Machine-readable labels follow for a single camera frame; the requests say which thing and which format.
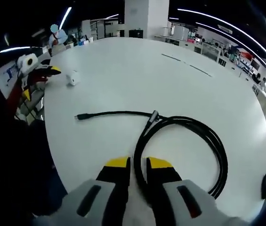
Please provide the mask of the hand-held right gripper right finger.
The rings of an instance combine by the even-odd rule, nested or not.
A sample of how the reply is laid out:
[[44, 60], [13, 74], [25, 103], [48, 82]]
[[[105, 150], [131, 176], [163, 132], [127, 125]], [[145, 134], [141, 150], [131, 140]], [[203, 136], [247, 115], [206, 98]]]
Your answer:
[[158, 226], [246, 226], [217, 208], [215, 199], [166, 160], [146, 159], [147, 197]]

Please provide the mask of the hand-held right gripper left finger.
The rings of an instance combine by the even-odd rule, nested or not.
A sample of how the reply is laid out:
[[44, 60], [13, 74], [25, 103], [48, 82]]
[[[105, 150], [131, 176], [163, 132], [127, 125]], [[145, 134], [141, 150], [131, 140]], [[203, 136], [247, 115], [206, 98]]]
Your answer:
[[83, 182], [35, 226], [121, 226], [129, 197], [130, 157], [110, 159], [97, 178]]

